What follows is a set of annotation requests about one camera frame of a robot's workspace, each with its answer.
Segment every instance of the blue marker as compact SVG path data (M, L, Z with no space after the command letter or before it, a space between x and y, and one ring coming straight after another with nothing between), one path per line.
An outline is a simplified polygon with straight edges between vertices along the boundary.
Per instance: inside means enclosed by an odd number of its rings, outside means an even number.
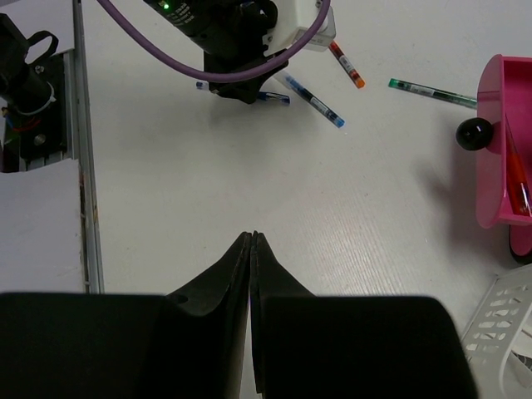
M196 82L196 89L203 90L203 91L209 91L209 83L206 81L197 81ZM285 96L284 94L278 94L278 93L271 93L269 91L259 91L257 95L257 100L261 101L276 101L280 102L284 106L290 105L290 97Z
M340 128L346 124L346 121L342 119L336 112L331 110L328 106L323 104L313 93L301 86L293 77L291 77L287 72L280 71L275 74L275 79L277 79L283 86L288 89L295 91L298 95L303 98L308 104L313 106L313 108L318 111L320 114L325 116L330 120L337 128Z

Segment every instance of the orange marker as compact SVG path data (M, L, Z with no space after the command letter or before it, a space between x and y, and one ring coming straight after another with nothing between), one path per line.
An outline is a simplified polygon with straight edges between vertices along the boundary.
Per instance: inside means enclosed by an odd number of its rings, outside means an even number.
M340 46L335 41L332 41L331 45L329 46L329 50L331 50L331 53L334 54L338 62L342 64L343 69L345 72L347 72L349 77L351 77L351 80L355 83L355 86L359 89L362 89L366 85L366 82L362 79L355 67L343 53Z
M517 148L508 119L506 119L506 146L507 148L507 171L508 196L515 214L532 216L532 204L530 203L530 190L526 181L525 167Z

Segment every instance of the pink container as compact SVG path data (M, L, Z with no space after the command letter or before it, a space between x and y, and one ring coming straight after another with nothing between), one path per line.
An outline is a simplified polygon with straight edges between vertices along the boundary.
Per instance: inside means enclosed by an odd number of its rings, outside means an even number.
M480 225L510 225L510 248L532 263L532 217L515 214L507 190L506 123L532 188L532 58L493 57L480 79L477 115L494 127L491 143L476 153L476 217Z

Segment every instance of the black wheel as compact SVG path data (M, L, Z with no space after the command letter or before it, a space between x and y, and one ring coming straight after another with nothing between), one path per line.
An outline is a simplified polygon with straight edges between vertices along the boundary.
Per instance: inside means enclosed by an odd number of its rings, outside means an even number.
M473 118L458 126L456 141L464 150L478 151L491 143L493 134L493 125L486 119Z
M510 233L509 235L509 246L510 246L510 253L512 254L512 257L514 258L515 262L522 266L528 266L529 264L532 264L532 250L527 253L526 255L518 255L514 252L514 249L512 248L512 228L510 226Z

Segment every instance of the pen label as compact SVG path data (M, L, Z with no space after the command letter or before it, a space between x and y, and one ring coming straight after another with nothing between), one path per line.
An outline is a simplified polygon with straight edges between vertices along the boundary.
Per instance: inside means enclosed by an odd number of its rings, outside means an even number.
M346 56L341 56L338 60L340 61L340 63L342 64L342 66L344 67L344 69L346 70L347 73L351 73L351 72L355 71L355 67L347 59Z
M320 100L317 98L313 98L310 103L316 108L318 111L320 111L322 114L326 115L329 111L328 107L323 104Z
M410 91L412 93L423 94L423 95L426 95L426 96L433 96L434 95L434 90L429 89L428 87L423 87L423 86L418 86L418 85L412 85L410 87Z

